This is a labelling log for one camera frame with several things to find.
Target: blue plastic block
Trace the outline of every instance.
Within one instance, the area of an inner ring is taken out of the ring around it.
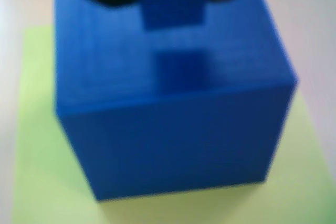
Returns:
[[[140,0],[148,30],[201,25],[205,0]]]
[[[56,112],[98,200],[267,177],[296,76],[263,0],[204,9],[149,32],[141,3],[56,0]]]

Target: blue box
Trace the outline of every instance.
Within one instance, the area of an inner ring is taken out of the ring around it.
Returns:
[[[56,0],[56,113],[97,200],[266,179],[296,75],[263,0],[204,1],[148,30],[141,1]]]

